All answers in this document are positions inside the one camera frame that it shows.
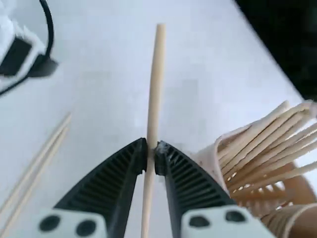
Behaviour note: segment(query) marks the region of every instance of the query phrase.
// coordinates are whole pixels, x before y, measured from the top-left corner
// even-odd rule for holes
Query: black cable
[[[44,57],[33,68],[34,70],[36,70],[36,68],[38,68],[38,67],[42,66],[43,64],[45,64],[45,62],[50,59],[52,48],[53,48],[53,45],[54,45],[54,25],[53,25],[53,19],[52,19],[50,8],[49,8],[46,0],[40,0],[40,4],[41,4],[42,9],[44,11],[45,18],[46,18],[46,23],[47,23],[47,26],[48,26],[48,45],[47,45]],[[3,96],[4,94],[6,94],[7,92],[11,91],[12,89],[16,88],[17,86],[21,85],[22,83],[24,83],[28,78],[29,78],[29,73],[25,77],[23,77],[22,79],[20,79],[17,82],[11,84],[7,88],[1,90],[0,91],[0,97]]]

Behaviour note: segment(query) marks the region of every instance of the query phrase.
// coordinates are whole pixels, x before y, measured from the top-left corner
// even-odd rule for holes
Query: white table surface
[[[50,0],[60,68],[0,98],[0,203],[68,111],[69,133],[19,222],[52,207],[105,158],[145,137],[155,28],[167,25],[159,139],[198,151],[221,134],[301,97],[232,0]],[[46,40],[36,0],[17,20]],[[316,158],[305,156],[300,163]],[[314,172],[307,177],[317,188]],[[156,179],[150,237],[171,237],[167,199]],[[126,229],[139,237],[143,176]]]

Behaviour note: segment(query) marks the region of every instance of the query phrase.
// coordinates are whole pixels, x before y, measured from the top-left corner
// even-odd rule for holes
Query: wooden skewer
[[[293,125],[299,122],[304,116],[304,113],[299,112],[294,114],[289,120],[287,120],[281,127],[279,127],[276,131],[270,134],[267,138],[265,138],[262,142],[260,142],[250,153],[246,155],[236,166],[234,166],[225,176],[224,179],[228,179],[233,173],[239,171],[243,168],[247,163],[249,163],[252,159],[254,159],[259,153],[261,153],[266,147],[268,147],[272,142],[274,142],[277,138],[287,132]]]
[[[244,186],[247,183],[252,183],[256,178],[259,178],[260,176],[265,175],[266,173],[274,171],[274,170],[296,160],[298,157],[307,154],[308,152],[310,152],[316,148],[317,148],[317,141],[309,144],[308,146],[302,148],[301,150],[299,150],[291,155],[288,155],[288,156],[270,164],[269,166],[267,166],[261,170],[256,170],[251,175],[246,176],[245,179],[243,179],[240,182],[238,182],[237,184],[234,184],[231,187],[229,187],[229,191],[234,191],[235,189],[237,189],[241,186]]]
[[[235,193],[232,194],[232,197],[236,197],[236,196],[241,195],[245,192],[250,192],[252,190],[259,189],[260,187],[264,187],[264,186],[267,186],[267,185],[270,185],[270,184],[273,184],[273,183],[276,183],[279,181],[284,181],[286,179],[291,179],[293,177],[300,176],[304,173],[307,173],[307,172],[315,170],[315,169],[317,169],[317,161],[313,162],[311,164],[305,165],[303,167],[293,169],[289,172],[286,172],[286,173],[283,173],[280,175],[276,175],[274,177],[260,181],[260,182],[255,183],[253,186],[250,186],[248,188],[244,188],[242,190],[236,191]]]
[[[6,223],[4,225],[4,228],[2,229],[2,231],[0,233],[0,238],[4,238],[4,237],[7,236],[7,233],[9,231],[9,229],[14,224],[16,219],[19,217],[22,209],[24,208],[25,204],[28,202],[28,200],[29,200],[29,198],[30,198],[30,196],[32,194],[32,191],[34,190],[35,186],[37,185],[38,180],[41,177],[41,174],[43,173],[43,171],[45,170],[47,165],[50,163],[52,157],[55,155],[55,153],[57,152],[58,148],[60,147],[63,139],[65,138],[66,132],[67,132],[67,128],[64,128],[62,130],[61,134],[57,137],[55,143],[53,143],[51,149],[47,153],[47,158],[45,159],[45,161],[42,163],[41,167],[39,168],[38,173],[35,175],[32,184],[27,189],[27,191],[25,192],[24,196],[21,197],[18,205],[14,208],[12,214],[10,215],[8,220],[6,221]]]
[[[231,145],[232,149],[230,152],[224,155],[220,159],[220,163],[225,166],[230,163],[231,159],[237,156],[237,154],[245,148],[262,130],[264,130],[272,121],[278,118],[289,106],[287,101],[280,104],[272,112],[270,112],[266,117],[262,118],[259,121],[254,122],[253,125],[244,133],[243,141],[236,141]]]
[[[288,137],[290,137],[292,134],[294,134],[296,131],[302,128],[309,120],[313,118],[310,113],[307,113],[306,111],[304,111],[304,113],[306,113],[307,115],[301,121],[299,121],[292,128],[290,128],[284,135],[282,135],[280,138],[278,138],[276,141],[270,144],[267,149],[270,150],[280,145],[283,141],[285,141]]]
[[[258,134],[254,140],[252,140],[243,150],[241,150],[221,171],[224,175],[226,175],[230,170],[234,170],[234,166],[236,166],[243,158],[246,157],[248,153],[250,153],[257,145],[259,145],[264,139],[266,139],[269,135],[271,135],[276,129],[278,129],[284,122],[286,122],[291,116],[293,116],[297,112],[301,112],[304,110],[308,110],[311,102],[301,103],[290,110],[284,112],[281,116],[279,116],[272,124],[270,124],[265,130],[263,130],[260,134]]]
[[[43,162],[45,155],[51,148],[52,144],[56,141],[62,130],[69,124],[71,119],[71,114],[68,113],[65,118],[61,121],[59,126],[53,132],[52,136],[46,141],[40,152],[37,156],[32,160],[31,164],[28,166],[23,176],[20,178],[18,183],[14,186],[12,192],[9,197],[6,199],[2,207],[0,208],[0,217],[3,212],[12,204],[12,202],[16,199],[17,195],[20,193],[20,190],[25,186],[26,182],[30,179],[30,176],[33,174],[35,168],[39,166]]]
[[[158,24],[155,38],[150,85],[147,133],[147,143],[149,148],[148,165],[144,178],[141,238],[148,238],[149,236],[149,221],[155,175],[154,149],[156,148],[158,143],[159,109],[164,72],[165,35],[165,25]]]
[[[283,159],[286,156],[294,154],[295,152],[299,151],[301,148],[308,145],[310,142],[312,142],[316,138],[317,138],[317,131],[307,136],[306,138],[296,142],[294,145],[283,150],[281,153],[278,153],[276,156],[272,157],[271,159],[269,159],[268,161],[260,165],[258,168],[256,168],[256,171],[262,170],[263,168],[273,164],[274,162],[279,161],[280,159]]]
[[[272,150],[268,151],[266,154],[261,155],[259,154],[257,157],[254,158],[250,163],[246,164],[241,170],[239,170],[239,173],[235,177],[233,177],[230,181],[230,183],[234,184],[235,182],[238,182],[240,179],[247,176],[248,173],[250,173],[252,170],[256,169],[263,163],[267,162],[286,148],[292,146],[294,143],[296,143],[298,140],[302,139],[306,135],[310,134],[311,132],[317,130],[317,123],[311,125],[310,127],[306,128],[305,130],[297,133],[296,135],[292,136],[288,140],[284,141],[283,143],[279,144]]]

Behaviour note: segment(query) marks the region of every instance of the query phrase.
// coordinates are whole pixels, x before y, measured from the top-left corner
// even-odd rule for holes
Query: dark background
[[[236,0],[305,99],[317,100],[317,0]]]

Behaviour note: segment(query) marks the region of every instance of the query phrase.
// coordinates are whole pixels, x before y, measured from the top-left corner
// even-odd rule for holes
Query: bamboo skewer
[[[254,158],[250,163],[248,163],[245,167],[243,167],[239,173],[235,177],[231,179],[231,183],[238,182],[241,178],[245,177],[249,172],[256,169],[258,166],[264,164],[271,158],[274,158],[277,154],[284,151],[286,148],[292,146],[298,140],[301,140],[306,135],[309,135],[311,132],[317,130],[317,123],[311,125],[310,127],[304,129],[303,131],[299,132],[298,134],[292,136],[288,140],[280,143],[278,146],[273,148],[272,150],[268,151],[266,154],[261,155],[259,154],[259,158]]]
[[[30,178],[32,173],[34,172],[35,168],[38,167],[45,158],[45,155],[50,150],[53,143],[56,141],[62,130],[70,123],[71,114],[68,113],[65,118],[61,121],[59,126],[55,129],[52,136],[46,141],[40,152],[37,154],[37,156],[32,160],[31,164],[28,166],[18,183],[14,186],[12,192],[10,193],[9,197],[6,199],[6,201],[3,203],[3,205],[0,208],[0,217],[4,213],[4,211],[12,204],[12,202],[16,199],[17,195],[19,194],[20,190],[24,186],[24,184],[27,182],[27,180]]]
[[[311,102],[301,103],[290,110],[284,112],[280,117],[273,121],[265,130],[258,134],[254,140],[252,140],[244,149],[242,149],[232,160],[221,170],[224,175],[226,175],[234,166],[237,165],[243,158],[247,156],[257,145],[259,145],[263,140],[265,140],[269,135],[274,133],[284,122],[286,122],[291,116],[297,112],[308,110]]]
[[[246,176],[245,179],[243,179],[242,181],[229,187],[229,190],[233,191],[241,186],[244,186],[247,183],[252,183],[256,178],[260,177],[261,175],[265,175],[266,173],[274,171],[316,148],[317,148],[317,141],[309,144],[308,146],[298,150],[297,152],[291,155],[285,156],[284,158],[270,164],[269,166],[263,168],[262,170],[257,170],[256,172],[252,173],[250,176]]]
[[[242,138],[243,141],[236,141],[236,143],[232,144],[232,149],[228,154],[224,155],[220,159],[220,164],[225,166],[226,164],[230,163],[231,158],[237,156],[240,151],[243,150],[261,131],[271,124],[272,121],[277,119],[288,106],[289,104],[287,101],[283,102],[266,117],[251,125],[251,127],[244,133]]]
[[[67,132],[67,128],[64,128],[60,135],[57,136],[55,143],[52,144],[51,149],[47,152],[47,158],[45,159],[45,161],[42,163],[41,167],[38,170],[38,173],[35,175],[34,180],[32,182],[32,184],[30,185],[30,187],[27,189],[27,191],[25,192],[24,196],[21,197],[21,199],[19,200],[18,205],[14,208],[12,214],[10,215],[10,217],[8,218],[8,220],[6,221],[4,228],[2,229],[2,231],[0,232],[0,238],[4,238],[7,236],[7,233],[9,231],[9,229],[11,228],[11,226],[14,224],[14,222],[16,221],[16,219],[19,217],[23,207],[25,206],[25,204],[28,202],[32,191],[34,190],[35,186],[38,183],[38,180],[41,177],[41,174],[43,173],[43,171],[45,170],[45,168],[47,167],[47,165],[50,163],[52,157],[55,155],[55,153],[57,152],[57,150],[59,149],[63,139],[66,136],[66,132]]]
[[[150,84],[147,132],[148,164],[144,178],[141,238],[148,238],[149,236],[149,222],[155,175],[154,149],[156,148],[158,143],[159,109],[164,72],[163,68],[165,53],[165,35],[165,25],[158,24],[155,38]]]
[[[278,138],[276,141],[274,141],[272,144],[270,144],[268,146],[267,150],[270,150],[270,149],[275,148],[276,146],[280,145],[288,137],[290,137],[292,134],[294,134],[296,131],[298,131],[300,128],[302,128],[312,118],[313,118],[313,116],[310,113],[307,113],[307,115],[301,121],[299,121],[292,128],[290,128],[284,135],[282,135],[280,138]]]
[[[299,122],[303,118],[303,113],[294,114],[289,120],[287,120],[284,124],[281,125],[280,128],[271,133],[268,137],[266,137],[262,142],[260,142],[255,148],[246,155],[236,166],[234,166],[225,176],[225,179],[228,179],[234,172],[240,170],[243,166],[249,163],[252,159],[254,159],[259,153],[261,153],[267,146],[269,146],[273,141],[287,132],[293,125]]]
[[[248,188],[244,188],[242,190],[236,191],[235,193],[232,194],[232,197],[236,197],[236,196],[241,195],[243,193],[247,193],[247,192],[250,192],[252,190],[259,189],[260,187],[264,187],[264,186],[267,186],[267,185],[270,185],[270,184],[273,184],[273,183],[276,183],[279,181],[283,181],[286,179],[291,179],[291,178],[296,177],[296,176],[300,176],[300,175],[307,173],[309,171],[312,171],[314,169],[317,169],[317,161],[313,162],[311,164],[302,166],[300,168],[291,170],[289,172],[265,179],[263,181],[255,183],[253,186],[250,186]]]

